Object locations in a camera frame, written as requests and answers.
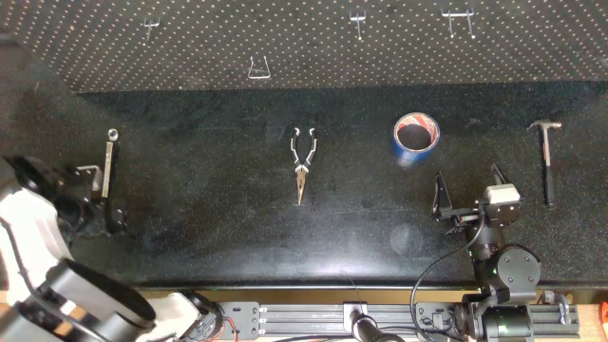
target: black table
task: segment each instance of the black table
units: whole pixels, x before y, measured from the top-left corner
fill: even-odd
[[[505,229],[542,260],[541,285],[607,287],[606,83],[424,85],[352,89],[135,92],[75,97],[60,87],[15,90],[4,154],[51,165],[101,165],[116,127],[113,197],[129,232],[79,240],[76,260],[139,287],[408,287],[465,240],[429,219],[442,171],[455,207],[492,184],[497,162],[526,197]],[[441,127],[432,155],[396,165],[390,136],[422,111]],[[542,118],[557,209],[542,201]],[[302,205],[289,155],[294,126],[315,127],[318,152]],[[308,142],[301,143],[308,149]],[[427,277],[473,286],[465,253]]]

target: white plastic part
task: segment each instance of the white plastic part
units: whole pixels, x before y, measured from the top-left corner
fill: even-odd
[[[10,224],[34,288],[45,281],[48,269],[57,265],[61,258],[73,259],[57,226],[55,207],[38,194],[22,189],[6,196],[0,201],[0,218]],[[25,300],[29,291],[19,274],[5,229],[0,229],[0,251],[9,279],[7,301],[13,305]]]
[[[181,337],[199,318],[199,310],[180,293],[148,299],[148,302],[156,312],[156,327],[152,332],[141,335],[136,342],[158,340],[170,334]]]

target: perforated board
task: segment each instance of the perforated board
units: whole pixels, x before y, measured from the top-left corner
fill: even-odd
[[[76,92],[608,80],[605,0],[0,4],[0,25]],[[469,9],[474,38],[465,17],[451,37],[442,12]],[[160,23],[147,41],[146,19]],[[271,78],[249,79],[264,56]]]

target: claw hammer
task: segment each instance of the claw hammer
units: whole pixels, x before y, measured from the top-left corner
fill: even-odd
[[[561,123],[552,123],[547,119],[533,122],[532,126],[539,126],[542,131],[542,157],[544,158],[544,198],[547,205],[551,208],[555,206],[555,190],[553,188],[553,174],[551,173],[551,154],[549,153],[549,128],[561,128]]]

